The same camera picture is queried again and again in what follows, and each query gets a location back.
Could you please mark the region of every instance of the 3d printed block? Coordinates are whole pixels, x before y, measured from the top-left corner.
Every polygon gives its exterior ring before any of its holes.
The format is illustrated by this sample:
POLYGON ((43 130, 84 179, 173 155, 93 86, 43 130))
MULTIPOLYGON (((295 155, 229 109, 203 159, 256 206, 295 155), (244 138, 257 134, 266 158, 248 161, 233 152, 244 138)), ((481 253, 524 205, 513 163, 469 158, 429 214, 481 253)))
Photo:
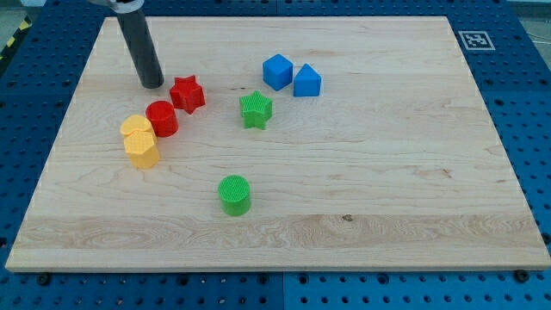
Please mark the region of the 3d printed block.
POLYGON ((225 177, 218 186, 222 210, 231 216, 245 214, 251 208, 250 188, 241 176, 225 177))
POLYGON ((122 122, 121 134, 123 138, 136 131, 153 133, 153 138, 157 142, 157 135, 153 130, 152 123, 143 115, 130 115, 122 122))
POLYGON ((309 65, 304 64, 294 77, 293 96, 319 96, 321 76, 309 65))
POLYGON ((272 100, 270 98, 255 90, 248 96, 240 97, 239 103, 245 128, 266 129, 266 121, 272 117, 272 100))
POLYGON ((158 137, 169 137, 178 130, 178 119, 170 102, 157 101, 150 104, 145 110, 145 116, 158 137))
POLYGON ((280 90, 293 81, 293 63, 277 54, 262 64, 263 80, 274 90, 280 90))
POLYGON ((183 109, 188 114, 205 105, 203 88, 195 81, 195 76, 175 77, 174 86, 170 89, 170 98, 175 109, 183 109))
POLYGON ((124 149, 136 168, 149 169, 161 159, 155 146, 155 134, 135 131, 124 139, 124 149))

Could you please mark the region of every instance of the red cylinder block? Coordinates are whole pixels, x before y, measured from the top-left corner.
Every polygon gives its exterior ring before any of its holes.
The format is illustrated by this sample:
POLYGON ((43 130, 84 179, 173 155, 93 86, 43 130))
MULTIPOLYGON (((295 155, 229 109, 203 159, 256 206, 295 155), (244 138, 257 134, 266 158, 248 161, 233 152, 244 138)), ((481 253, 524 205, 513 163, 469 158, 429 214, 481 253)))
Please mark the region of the red cylinder block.
POLYGON ((158 137, 169 137, 178 131, 178 119, 170 102, 156 101, 147 107, 145 116, 158 137))

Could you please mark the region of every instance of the blue block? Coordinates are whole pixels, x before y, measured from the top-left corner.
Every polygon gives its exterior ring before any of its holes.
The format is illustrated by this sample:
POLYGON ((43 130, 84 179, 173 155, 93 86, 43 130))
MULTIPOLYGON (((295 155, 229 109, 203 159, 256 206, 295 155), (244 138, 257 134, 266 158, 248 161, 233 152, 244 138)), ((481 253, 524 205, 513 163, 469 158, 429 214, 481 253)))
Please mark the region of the blue block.
POLYGON ((293 63, 277 54, 262 63, 263 80, 274 90, 280 90, 293 81, 293 63))
POLYGON ((321 76, 309 65, 304 64, 294 77, 293 96, 319 96, 321 76))

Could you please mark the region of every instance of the blue pegboard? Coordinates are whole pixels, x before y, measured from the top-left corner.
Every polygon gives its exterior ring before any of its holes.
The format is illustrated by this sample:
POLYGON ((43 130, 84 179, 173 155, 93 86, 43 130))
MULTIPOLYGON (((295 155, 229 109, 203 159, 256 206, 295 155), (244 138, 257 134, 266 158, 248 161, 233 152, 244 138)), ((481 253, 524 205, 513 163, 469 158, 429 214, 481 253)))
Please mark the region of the blue pegboard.
MULTIPOLYGON (((517 177, 551 233, 551 73, 502 0, 147 0, 149 16, 447 16, 517 177), (467 49, 485 31, 494 50, 467 49)), ((0 262, 5 264, 108 9, 50 0, 0 78, 0 262)), ((37 275, 0 269, 1 309, 551 308, 551 272, 37 275)))

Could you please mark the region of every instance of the wooden cutting board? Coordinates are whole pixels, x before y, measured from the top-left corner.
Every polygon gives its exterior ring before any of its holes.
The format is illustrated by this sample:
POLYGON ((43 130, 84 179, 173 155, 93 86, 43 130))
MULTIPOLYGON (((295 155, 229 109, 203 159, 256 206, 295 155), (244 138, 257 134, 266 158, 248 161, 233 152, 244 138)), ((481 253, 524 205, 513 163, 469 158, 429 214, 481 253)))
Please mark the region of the wooden cutting board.
POLYGON ((14 272, 541 270, 549 255, 444 17, 150 18, 165 84, 140 86, 103 24, 9 255, 14 272), (275 92, 276 53, 322 74, 275 92), (195 74, 161 161, 136 170, 119 126, 195 74), (238 98, 273 99, 266 130, 238 98), (251 210, 220 209, 239 174, 251 210))

